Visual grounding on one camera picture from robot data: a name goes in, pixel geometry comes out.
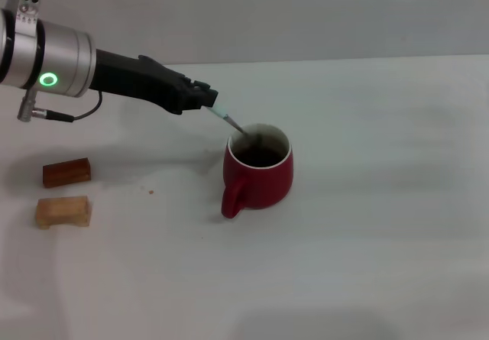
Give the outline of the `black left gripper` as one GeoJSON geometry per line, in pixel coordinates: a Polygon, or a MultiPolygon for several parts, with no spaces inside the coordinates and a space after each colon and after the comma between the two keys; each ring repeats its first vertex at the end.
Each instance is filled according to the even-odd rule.
{"type": "Polygon", "coordinates": [[[144,100],[169,113],[213,107],[218,92],[210,85],[192,81],[166,68],[150,57],[137,59],[104,50],[96,51],[96,68],[91,89],[118,96],[144,100]]]}

